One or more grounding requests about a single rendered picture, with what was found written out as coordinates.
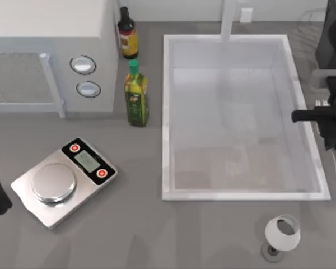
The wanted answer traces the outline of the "tall white tap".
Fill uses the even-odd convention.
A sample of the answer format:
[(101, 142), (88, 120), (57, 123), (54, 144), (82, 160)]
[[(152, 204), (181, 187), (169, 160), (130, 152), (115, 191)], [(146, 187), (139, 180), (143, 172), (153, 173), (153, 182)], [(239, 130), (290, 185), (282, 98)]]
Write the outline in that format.
[(230, 39), (236, 6), (237, 0), (223, 0), (220, 32), (221, 42), (223, 43), (227, 43)]

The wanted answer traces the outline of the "white sink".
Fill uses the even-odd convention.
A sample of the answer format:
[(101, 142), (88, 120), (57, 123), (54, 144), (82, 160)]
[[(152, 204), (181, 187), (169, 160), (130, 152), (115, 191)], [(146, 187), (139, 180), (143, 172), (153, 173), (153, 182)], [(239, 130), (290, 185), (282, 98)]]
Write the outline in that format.
[(330, 200), (286, 35), (165, 35), (163, 57), (163, 200)]

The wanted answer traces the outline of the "pale microwave oven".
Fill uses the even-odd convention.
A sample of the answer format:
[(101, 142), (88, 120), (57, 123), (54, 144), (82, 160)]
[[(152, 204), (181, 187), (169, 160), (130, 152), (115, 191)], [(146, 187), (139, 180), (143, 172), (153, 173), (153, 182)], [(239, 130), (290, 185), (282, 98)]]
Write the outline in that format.
[[(0, 0), (0, 53), (38, 58), (40, 53), (48, 53), (65, 115), (110, 114), (119, 58), (116, 6), (113, 0)], [(80, 55), (96, 62), (95, 72), (81, 75), (71, 69), (69, 61)], [(81, 96), (76, 85), (85, 81), (97, 83), (101, 94)], [(0, 113), (58, 113), (50, 88), (48, 102), (30, 102), (33, 91), (33, 87), (13, 87), (12, 92), (23, 100), (0, 102)]]

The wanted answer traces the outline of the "round microwave knob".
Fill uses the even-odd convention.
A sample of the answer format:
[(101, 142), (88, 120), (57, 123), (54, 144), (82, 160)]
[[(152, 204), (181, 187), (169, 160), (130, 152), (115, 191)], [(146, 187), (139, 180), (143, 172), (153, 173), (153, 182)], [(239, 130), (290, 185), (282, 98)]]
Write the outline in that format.
[(95, 98), (101, 94), (101, 87), (93, 81), (80, 82), (76, 91), (84, 98)]
[(96, 62), (86, 55), (71, 58), (69, 65), (73, 71), (81, 75), (89, 75), (95, 72), (97, 68)]

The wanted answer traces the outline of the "green bottle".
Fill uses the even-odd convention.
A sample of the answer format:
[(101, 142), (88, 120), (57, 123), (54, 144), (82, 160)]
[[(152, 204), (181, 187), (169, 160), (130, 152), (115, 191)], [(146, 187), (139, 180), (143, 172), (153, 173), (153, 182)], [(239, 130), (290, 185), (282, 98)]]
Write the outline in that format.
[(129, 73), (124, 83), (124, 95), (128, 122), (132, 126), (144, 127), (149, 118), (147, 77), (139, 71), (139, 61), (128, 61)]

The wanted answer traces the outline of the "dark brown bottle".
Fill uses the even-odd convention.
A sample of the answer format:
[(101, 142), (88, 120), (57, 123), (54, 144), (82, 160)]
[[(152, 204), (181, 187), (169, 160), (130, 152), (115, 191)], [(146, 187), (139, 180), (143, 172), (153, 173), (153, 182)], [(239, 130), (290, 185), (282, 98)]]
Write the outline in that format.
[(138, 37), (136, 23), (131, 19), (127, 6), (120, 7), (120, 20), (117, 25), (120, 37), (120, 47), (124, 58), (137, 58)]

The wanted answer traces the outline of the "silver kitchen scale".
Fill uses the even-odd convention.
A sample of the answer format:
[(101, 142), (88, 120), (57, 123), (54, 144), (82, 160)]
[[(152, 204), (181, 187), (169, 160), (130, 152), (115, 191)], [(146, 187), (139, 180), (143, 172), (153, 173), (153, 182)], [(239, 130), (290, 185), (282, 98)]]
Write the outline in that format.
[(24, 208), (53, 229), (109, 185), (117, 168), (76, 137), (11, 183)]

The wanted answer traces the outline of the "white wall socket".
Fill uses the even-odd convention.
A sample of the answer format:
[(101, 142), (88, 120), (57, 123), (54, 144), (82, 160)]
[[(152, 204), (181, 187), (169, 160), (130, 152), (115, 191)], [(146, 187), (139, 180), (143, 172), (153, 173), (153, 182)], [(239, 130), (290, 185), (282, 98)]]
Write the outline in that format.
[(243, 7), (241, 9), (240, 23), (246, 24), (251, 23), (253, 20), (253, 8)]

